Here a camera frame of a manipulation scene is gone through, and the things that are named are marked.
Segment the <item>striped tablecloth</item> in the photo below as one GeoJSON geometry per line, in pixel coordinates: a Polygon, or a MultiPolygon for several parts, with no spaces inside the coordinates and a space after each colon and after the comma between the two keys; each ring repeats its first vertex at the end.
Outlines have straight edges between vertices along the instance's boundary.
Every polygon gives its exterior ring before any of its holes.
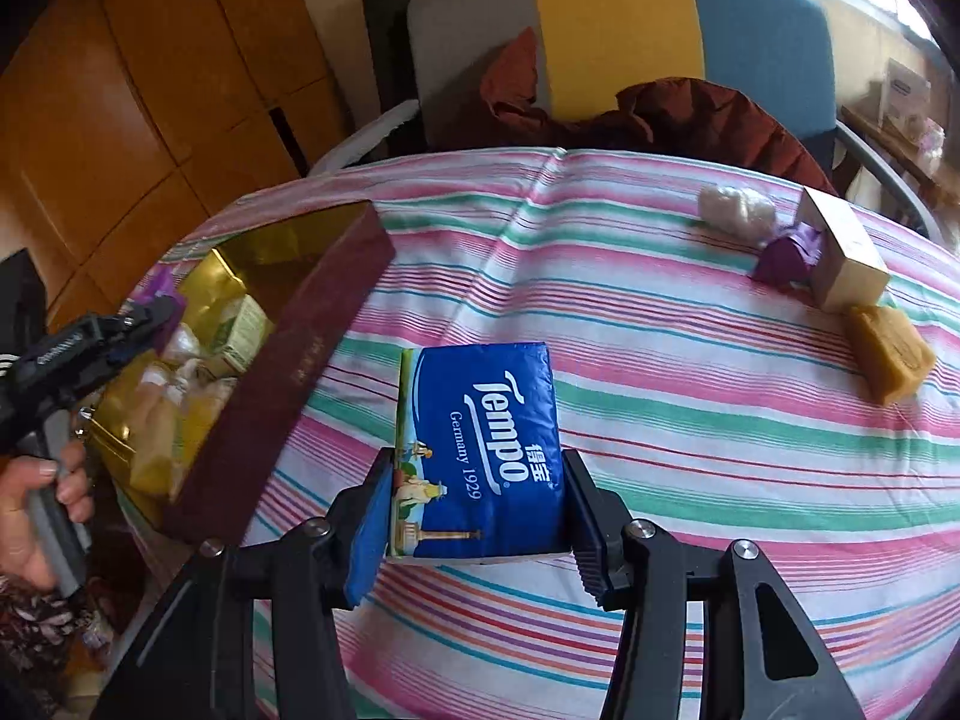
{"type": "MultiPolygon", "coordinates": [[[[960,262],[859,212],[893,274],[885,300],[939,357],[917,399],[865,385],[836,317],[752,282],[755,252],[697,220],[704,184],[797,186],[742,170],[597,151],[429,155],[287,184],[233,204],[166,258],[186,272],[225,235],[368,197],[397,248],[317,383],[248,542],[359,483],[392,442],[401,348],[547,341],[563,444],[599,485],[684,541],[758,541],[867,716],[908,714],[960,632],[960,262]]],[[[257,694],[275,712],[270,611],[257,694]]],[[[691,605],[682,717],[696,716],[691,605]]],[[[338,617],[361,715],[594,718],[618,614],[571,557],[385,565],[338,617]]]]}

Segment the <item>small green box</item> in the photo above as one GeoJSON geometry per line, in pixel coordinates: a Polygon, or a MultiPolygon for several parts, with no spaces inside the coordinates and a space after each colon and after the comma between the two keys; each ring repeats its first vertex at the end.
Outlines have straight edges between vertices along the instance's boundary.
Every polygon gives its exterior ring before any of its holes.
{"type": "Polygon", "coordinates": [[[249,295],[227,303],[203,366],[218,379],[246,372],[267,334],[267,314],[249,295]]]}

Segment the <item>sofa armrest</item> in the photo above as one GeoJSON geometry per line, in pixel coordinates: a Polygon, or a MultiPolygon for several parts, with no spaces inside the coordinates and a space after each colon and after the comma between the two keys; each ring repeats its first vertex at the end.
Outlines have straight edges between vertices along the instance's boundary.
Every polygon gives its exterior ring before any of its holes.
{"type": "Polygon", "coordinates": [[[331,148],[311,167],[309,175],[336,172],[352,165],[379,146],[391,132],[400,127],[400,124],[406,124],[418,113],[419,100],[405,100],[369,124],[360,127],[339,146],[331,148]]]}
{"type": "Polygon", "coordinates": [[[944,236],[940,232],[940,225],[933,218],[933,214],[915,191],[907,186],[906,182],[896,174],[884,160],[864,141],[856,132],[853,132],[843,122],[837,122],[837,140],[846,146],[857,162],[860,162],[876,179],[880,185],[889,191],[899,207],[904,209],[913,220],[919,223],[919,232],[935,244],[944,245],[944,236]]]}

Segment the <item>brown soap bar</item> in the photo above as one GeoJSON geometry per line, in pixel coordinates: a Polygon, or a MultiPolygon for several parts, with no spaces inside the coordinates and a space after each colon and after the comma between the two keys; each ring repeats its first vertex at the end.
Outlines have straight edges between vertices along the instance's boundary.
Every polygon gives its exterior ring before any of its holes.
{"type": "Polygon", "coordinates": [[[846,329],[853,356],[881,405],[915,394],[937,364],[933,349],[900,309],[853,307],[846,315],[846,329]]]}

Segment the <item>tissue pack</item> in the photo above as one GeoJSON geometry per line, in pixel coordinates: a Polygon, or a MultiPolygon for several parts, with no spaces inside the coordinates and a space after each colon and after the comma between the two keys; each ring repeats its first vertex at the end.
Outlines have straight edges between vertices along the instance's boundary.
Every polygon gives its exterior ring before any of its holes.
{"type": "Polygon", "coordinates": [[[405,350],[395,447],[392,556],[568,549],[546,344],[405,350]]]}

